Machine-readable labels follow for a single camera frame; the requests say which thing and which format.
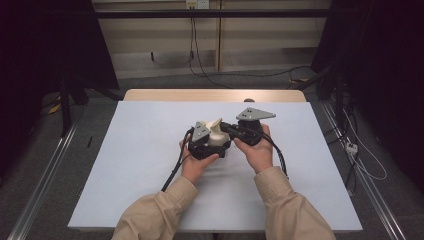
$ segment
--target beige jacket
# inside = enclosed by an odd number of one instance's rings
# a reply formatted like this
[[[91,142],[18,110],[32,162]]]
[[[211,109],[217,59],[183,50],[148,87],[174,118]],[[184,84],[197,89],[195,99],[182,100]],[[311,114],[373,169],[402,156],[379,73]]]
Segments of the beige jacket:
[[[255,176],[256,187],[265,204],[266,238],[335,239],[327,222],[301,194],[293,191],[279,167]],[[197,196],[190,181],[179,177],[166,192],[138,199],[122,214],[113,240],[172,239],[180,216]]]

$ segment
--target hand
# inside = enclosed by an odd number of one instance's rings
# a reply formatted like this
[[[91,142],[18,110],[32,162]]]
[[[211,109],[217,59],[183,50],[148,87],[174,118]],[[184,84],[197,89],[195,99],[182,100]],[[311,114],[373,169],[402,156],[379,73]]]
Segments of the hand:
[[[261,125],[264,133],[271,136],[268,125]],[[234,139],[234,143],[246,155],[247,162],[249,162],[256,174],[273,166],[272,145],[267,140],[262,138],[255,146],[249,146],[238,138]]]
[[[184,146],[183,152],[183,164],[181,176],[187,178],[191,183],[196,184],[197,180],[202,176],[205,168],[209,166],[209,164],[213,163],[216,159],[219,158],[218,154],[213,154],[205,159],[197,160],[193,156],[191,156],[190,151]]]

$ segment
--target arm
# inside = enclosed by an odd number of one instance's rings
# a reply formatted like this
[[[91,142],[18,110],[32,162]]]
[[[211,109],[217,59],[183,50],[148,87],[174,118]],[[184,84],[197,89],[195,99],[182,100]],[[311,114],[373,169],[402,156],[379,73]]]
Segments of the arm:
[[[172,239],[182,212],[197,196],[194,184],[204,169],[218,157],[214,154],[199,161],[184,146],[181,177],[165,192],[141,197],[129,206],[122,214],[112,239]]]
[[[267,125],[262,124],[262,128],[270,135]],[[273,167],[273,149],[269,142],[262,139],[256,146],[239,139],[234,142],[256,173],[255,183],[267,210],[265,231],[268,240],[335,239],[319,212],[304,196],[293,191],[279,167]]]

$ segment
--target black curtain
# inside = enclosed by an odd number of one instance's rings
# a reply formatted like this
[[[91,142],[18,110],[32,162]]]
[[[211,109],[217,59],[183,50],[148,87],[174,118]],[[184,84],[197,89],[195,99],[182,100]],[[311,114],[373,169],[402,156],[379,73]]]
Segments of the black curtain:
[[[118,88],[97,19],[75,11],[94,9],[90,0],[0,3],[2,175],[25,145],[42,97],[59,91],[62,79],[71,89]]]
[[[347,57],[343,75],[383,145],[424,192],[424,155],[419,146],[424,140],[423,4],[400,0],[369,3],[372,11],[357,47]],[[331,62],[349,24],[348,20],[329,19],[314,59],[316,71]]]

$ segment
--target cuff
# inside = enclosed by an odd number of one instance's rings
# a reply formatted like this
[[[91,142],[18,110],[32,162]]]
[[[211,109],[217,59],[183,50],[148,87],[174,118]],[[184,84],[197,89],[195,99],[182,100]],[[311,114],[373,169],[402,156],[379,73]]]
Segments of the cuff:
[[[254,179],[264,203],[272,201],[275,197],[288,197],[294,194],[289,180],[280,167],[268,168],[256,174]]]
[[[197,196],[196,187],[185,177],[178,177],[165,191],[169,193],[183,209],[193,203]]]

